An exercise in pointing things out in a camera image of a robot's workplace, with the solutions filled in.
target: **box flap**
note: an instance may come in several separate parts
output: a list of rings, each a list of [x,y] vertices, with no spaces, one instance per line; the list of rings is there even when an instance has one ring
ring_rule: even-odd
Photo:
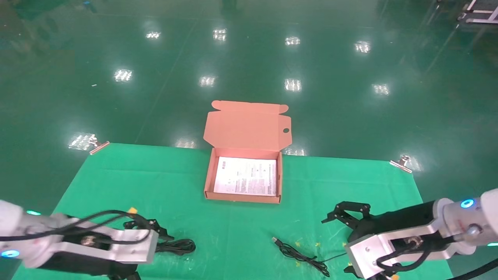
[[[217,148],[279,151],[292,144],[287,105],[235,101],[212,102],[204,140]]]

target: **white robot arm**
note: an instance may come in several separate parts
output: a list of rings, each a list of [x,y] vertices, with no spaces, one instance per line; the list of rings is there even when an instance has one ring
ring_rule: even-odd
[[[114,217],[90,222],[109,214]],[[133,219],[124,223],[124,230],[105,226],[124,217]],[[158,243],[159,238],[166,242]],[[60,213],[48,217],[0,200],[1,256],[21,259],[27,268],[139,280],[137,265],[151,263],[155,253],[182,255],[195,250],[191,240],[168,242],[172,240],[156,220],[137,214],[108,210],[83,219]]]
[[[360,212],[363,218],[346,211]],[[353,229],[346,245],[352,266],[345,272],[364,279],[389,279],[425,260],[471,255],[476,246],[498,242],[498,189],[480,198],[458,202],[442,198],[375,216],[370,205],[345,201],[322,223],[336,219]],[[401,262],[414,263],[402,266]]]

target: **black wire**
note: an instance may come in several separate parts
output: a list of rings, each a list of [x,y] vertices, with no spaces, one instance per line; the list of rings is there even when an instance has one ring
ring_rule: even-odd
[[[328,271],[328,267],[325,264],[325,262],[330,261],[330,260],[335,259],[335,258],[338,258],[340,256],[344,256],[347,254],[347,253],[343,253],[343,254],[340,254],[337,256],[333,256],[333,257],[326,259],[326,260],[323,260],[323,261],[316,261],[315,260],[316,256],[314,256],[312,258],[307,257],[307,256],[301,254],[300,252],[298,252],[294,247],[290,246],[289,244],[281,242],[280,239],[277,239],[274,237],[273,241],[278,246],[278,248],[280,249],[280,251],[282,252],[282,254],[284,256],[286,256],[288,258],[296,259],[300,262],[307,262],[310,265],[312,265],[314,268],[316,268],[319,272],[321,272],[323,275],[325,275],[326,277],[330,277],[330,273]]]
[[[498,267],[498,259],[494,259],[493,261],[481,266],[480,268],[478,269],[474,269],[473,271],[470,271],[470,272],[467,272],[465,274],[462,274],[460,276],[457,276],[457,277],[453,277],[451,279],[448,279],[448,280],[468,280],[468,279],[472,279],[474,277],[477,277],[481,274],[484,274],[494,268]]]
[[[156,253],[170,252],[182,256],[195,251],[195,243],[190,239],[179,239],[171,242],[158,243]]]
[[[389,255],[385,255],[383,257],[378,258],[377,259],[377,266],[383,270],[387,270],[387,271],[391,271],[391,272],[404,272],[404,271],[414,270],[415,268],[419,267],[427,259],[427,257],[429,257],[429,255],[431,254],[430,244],[424,249],[422,255],[410,265],[392,267],[392,266],[387,266],[387,265],[383,264],[382,262],[385,262],[385,261],[390,260],[392,258],[399,257],[399,256],[405,254],[406,252],[412,250],[413,248],[415,248],[415,246],[416,246],[415,242],[410,242],[406,248],[404,248],[402,250],[394,251]]]
[[[110,219],[108,219],[108,220],[106,220],[106,221],[104,221],[102,223],[99,223],[99,224],[96,224],[94,226],[91,226],[89,228],[78,228],[77,227],[78,225],[80,225],[80,224],[82,224],[84,222],[90,221],[90,220],[95,219],[97,217],[109,215],[109,214],[117,214],[117,216],[115,216],[113,218],[110,218]],[[88,232],[88,231],[90,231],[92,229],[104,226],[104,225],[106,225],[106,224],[108,224],[108,223],[110,223],[112,221],[115,221],[115,220],[123,218],[123,217],[131,218],[131,219],[135,220],[138,224],[140,224],[143,227],[145,227],[145,229],[148,229],[148,232],[145,235],[145,237],[143,237],[143,238],[141,238],[139,240],[134,240],[134,241],[117,241],[117,240],[101,240],[101,239],[96,239],[96,242],[105,243],[105,244],[132,245],[132,244],[141,243],[141,242],[145,241],[149,237],[150,231],[152,230],[152,227],[149,224],[149,222],[145,218],[143,218],[142,216],[140,216],[138,214],[131,214],[131,213],[128,213],[128,212],[125,212],[125,211],[120,211],[120,210],[106,210],[106,211],[101,211],[101,212],[92,214],[92,215],[90,215],[88,217],[85,217],[83,219],[80,219],[80,220],[78,220],[78,221],[76,221],[74,223],[68,224],[68,225],[66,225],[64,227],[61,227],[61,228],[56,228],[54,230],[49,230],[49,231],[35,233],[35,234],[21,235],[21,236],[0,236],[0,242],[32,240],[32,239],[46,237],[46,236],[49,236],[49,235],[74,235],[74,234],[80,234],[80,233]]]

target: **cardboard box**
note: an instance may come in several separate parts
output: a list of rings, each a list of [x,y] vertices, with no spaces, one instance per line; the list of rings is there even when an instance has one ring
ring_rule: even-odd
[[[282,152],[292,144],[287,105],[215,100],[219,111],[208,113],[204,140],[213,145],[204,187],[207,199],[280,203],[282,196]],[[227,194],[214,192],[220,156],[276,159],[276,196]]]

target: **green mat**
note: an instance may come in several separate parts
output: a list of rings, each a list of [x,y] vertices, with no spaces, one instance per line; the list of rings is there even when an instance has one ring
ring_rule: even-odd
[[[161,253],[153,264],[139,266],[144,280],[311,280],[325,277],[284,257],[271,237],[325,259],[344,252],[351,232],[339,221],[320,223],[336,203],[366,202],[372,214],[379,214],[422,202],[412,175],[385,161],[302,156],[284,157],[279,205],[206,200],[209,155],[208,150],[113,143],[88,157],[55,212],[83,217],[135,207],[175,238],[195,241],[192,254]],[[113,225],[122,228],[122,222]],[[343,273],[348,262],[347,256],[327,262],[330,279],[356,279]],[[401,280],[451,277],[446,261],[425,262],[400,275]],[[13,279],[105,278],[21,267]]]

